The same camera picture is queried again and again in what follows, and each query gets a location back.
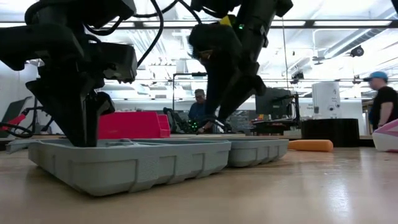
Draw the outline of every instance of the seated man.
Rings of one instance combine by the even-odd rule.
[[[205,115],[205,101],[206,95],[205,91],[202,89],[195,90],[195,99],[196,103],[192,104],[191,109],[189,110],[188,117],[190,120],[194,121],[201,121]],[[200,128],[198,131],[199,133],[207,133],[212,132],[212,124],[209,122],[204,127]]]
[[[192,104],[188,117],[190,120],[200,120],[205,115],[205,91],[202,89],[195,90],[196,103]]]

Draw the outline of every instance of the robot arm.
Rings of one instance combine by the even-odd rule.
[[[240,6],[236,17],[227,16]],[[291,0],[193,0],[196,11],[224,19],[219,24],[199,24],[193,28],[189,43],[194,56],[208,74],[206,114],[220,106],[219,121],[225,121],[251,95],[266,90],[257,75],[260,51],[267,47],[267,34],[274,16],[284,16]]]
[[[44,62],[40,78],[26,87],[74,146],[96,146],[99,116],[114,111],[109,95],[95,89],[104,86],[104,78],[131,83],[137,69],[133,47],[102,43],[85,29],[99,29],[116,17],[119,24],[135,10],[133,0],[40,0],[26,11],[26,26],[0,29],[0,60],[6,65],[23,70],[27,60]]]

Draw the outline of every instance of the man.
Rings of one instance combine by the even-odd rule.
[[[191,109],[189,110],[188,117],[190,120],[201,121],[205,116],[205,102],[206,95],[205,91],[202,89],[195,90],[195,99],[196,103],[192,104]],[[212,124],[209,122],[205,124],[204,127],[198,130],[199,133],[208,132],[211,133]]]
[[[201,119],[201,117],[205,115],[205,91],[202,89],[195,90],[195,100],[197,102],[192,104],[188,114],[188,117],[191,120]]]
[[[369,82],[369,86],[377,91],[369,112],[369,121],[373,125],[373,130],[398,119],[398,94],[393,88],[387,86],[387,74],[373,72],[369,77],[364,78],[364,81]]]

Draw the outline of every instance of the orange foam roller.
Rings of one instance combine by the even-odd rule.
[[[290,141],[289,149],[311,152],[333,152],[333,143],[330,140],[295,140]]]

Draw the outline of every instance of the table surface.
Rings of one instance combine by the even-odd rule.
[[[0,152],[0,223],[398,223],[398,154],[295,152],[278,162],[135,194],[79,194]]]
[[[63,138],[64,136],[57,135],[40,135],[34,136],[32,139],[54,139]],[[171,138],[242,138],[246,137],[244,134],[172,134]],[[250,138],[264,138],[264,139],[301,139],[301,136],[248,136]],[[360,139],[372,139],[372,136],[360,136]],[[13,141],[11,138],[0,138],[1,141]]]

